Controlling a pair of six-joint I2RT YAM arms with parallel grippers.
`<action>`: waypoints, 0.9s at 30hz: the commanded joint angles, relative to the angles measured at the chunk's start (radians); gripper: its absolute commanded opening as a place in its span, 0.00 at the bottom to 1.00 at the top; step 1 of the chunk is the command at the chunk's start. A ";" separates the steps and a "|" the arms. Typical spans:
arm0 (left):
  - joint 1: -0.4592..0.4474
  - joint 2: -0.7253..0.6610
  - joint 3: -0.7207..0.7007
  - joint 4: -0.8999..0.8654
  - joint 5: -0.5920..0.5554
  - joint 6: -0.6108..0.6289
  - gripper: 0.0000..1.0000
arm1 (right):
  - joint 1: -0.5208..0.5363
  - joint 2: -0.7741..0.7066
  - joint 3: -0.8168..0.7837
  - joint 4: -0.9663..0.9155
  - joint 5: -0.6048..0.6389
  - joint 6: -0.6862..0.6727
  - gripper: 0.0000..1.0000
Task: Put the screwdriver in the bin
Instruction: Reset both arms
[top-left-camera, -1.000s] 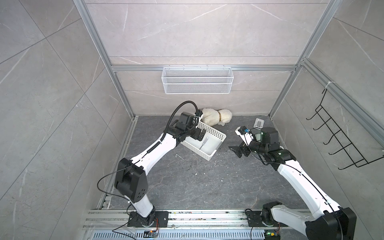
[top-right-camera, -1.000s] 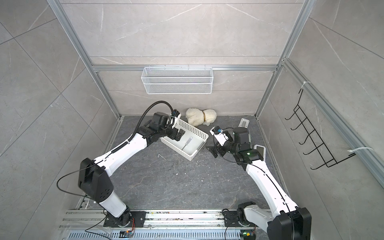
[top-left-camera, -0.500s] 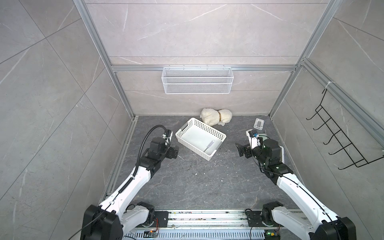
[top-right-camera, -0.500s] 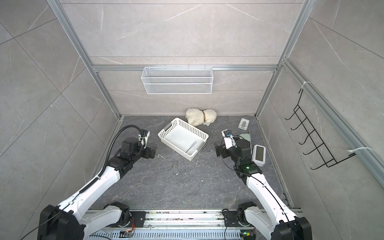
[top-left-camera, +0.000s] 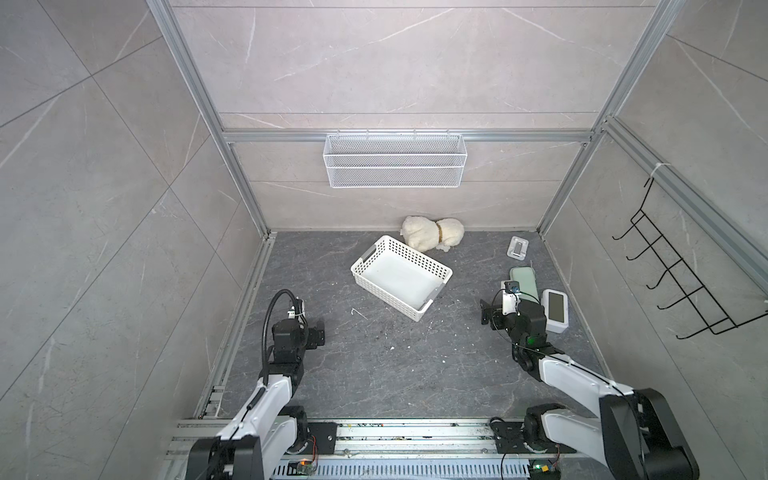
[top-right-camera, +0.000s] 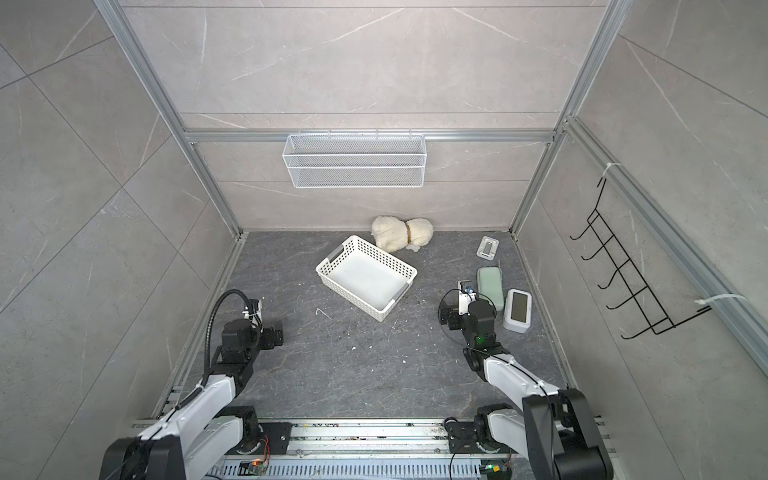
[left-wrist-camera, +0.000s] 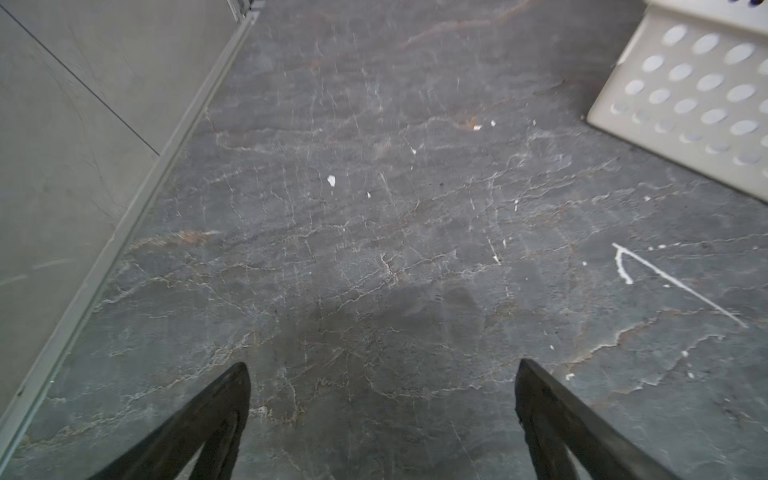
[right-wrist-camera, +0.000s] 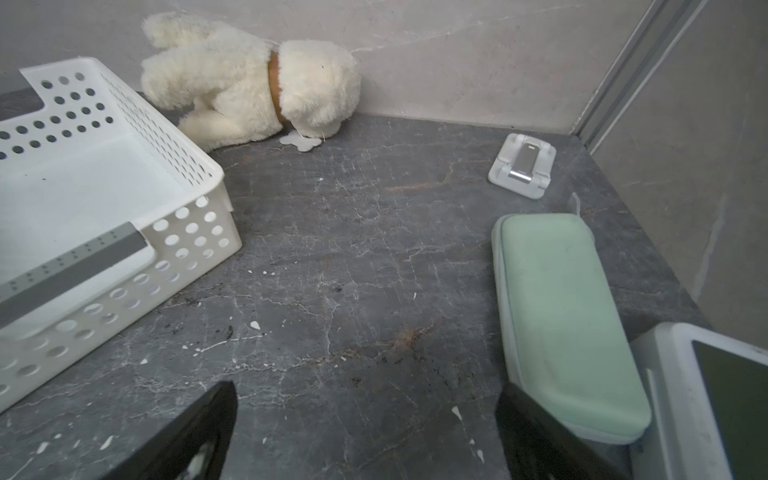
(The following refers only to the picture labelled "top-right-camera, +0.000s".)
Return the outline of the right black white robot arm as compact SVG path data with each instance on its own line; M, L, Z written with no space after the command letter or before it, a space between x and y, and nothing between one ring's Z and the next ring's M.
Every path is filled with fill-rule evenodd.
M496 309L485 298L462 305L440 300L441 331L459 331L471 371L507 401L481 407L474 419L477 442L503 446L526 458L537 479L612 479L614 467L585 395L560 388L523 367L497 341Z

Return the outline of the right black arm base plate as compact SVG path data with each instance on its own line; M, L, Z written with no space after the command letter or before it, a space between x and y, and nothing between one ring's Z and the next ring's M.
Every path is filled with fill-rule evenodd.
M455 417L443 420L451 454L516 454L506 445L490 440L477 432L473 421L460 421Z

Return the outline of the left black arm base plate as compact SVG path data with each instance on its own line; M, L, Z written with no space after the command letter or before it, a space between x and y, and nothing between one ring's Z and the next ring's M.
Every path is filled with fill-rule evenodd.
M245 434L240 444L230 449L228 455L285 455L291 441L293 424L289 422L260 423L254 432Z

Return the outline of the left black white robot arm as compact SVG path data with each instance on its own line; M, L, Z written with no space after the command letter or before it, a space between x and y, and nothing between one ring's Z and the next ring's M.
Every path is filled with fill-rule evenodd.
M221 344L211 345L219 308L231 296L243 301L242 313L224 326ZM200 381L176 406L135 437L121 438L105 451L101 479L202 479L226 454L260 454L269 460L267 434L255 408L234 406L263 350L283 344L280 323L266 327L261 305L238 289L223 292L210 313L205 332Z

